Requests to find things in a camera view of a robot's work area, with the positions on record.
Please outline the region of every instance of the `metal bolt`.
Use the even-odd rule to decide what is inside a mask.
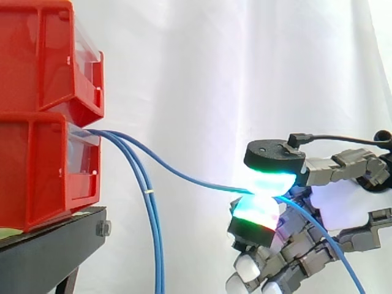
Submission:
[[[102,220],[97,224],[97,236],[109,237],[111,233],[111,221]]]

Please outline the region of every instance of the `white fingertip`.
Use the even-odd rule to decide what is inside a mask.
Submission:
[[[283,294],[279,285],[275,282],[268,282],[262,289],[262,294]]]
[[[253,258],[247,254],[240,255],[237,258],[234,264],[234,268],[245,283],[253,281],[257,277],[259,277],[259,275],[261,275],[260,269],[258,268],[257,264],[255,263]]]
[[[227,294],[249,294],[244,282],[241,280],[238,274],[232,275],[226,282],[226,293]]]

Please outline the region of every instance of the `green light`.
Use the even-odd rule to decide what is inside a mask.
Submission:
[[[272,197],[245,195],[234,209],[233,216],[276,230],[279,205]]]
[[[290,190],[296,180],[296,175],[289,173],[264,173],[247,168],[244,175],[245,187],[255,195],[282,196]]]

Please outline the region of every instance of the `black cable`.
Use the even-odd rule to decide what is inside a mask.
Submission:
[[[351,142],[356,144],[376,146],[381,149],[387,149],[392,151],[392,140],[371,141],[371,140],[363,140],[363,139],[350,138],[344,136],[334,136],[334,135],[290,134],[287,143],[293,148],[299,148],[301,145],[305,145],[316,140],[345,141],[345,142]]]

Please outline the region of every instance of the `green object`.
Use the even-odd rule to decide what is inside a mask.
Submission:
[[[23,231],[14,228],[0,228],[0,240],[22,234]]]

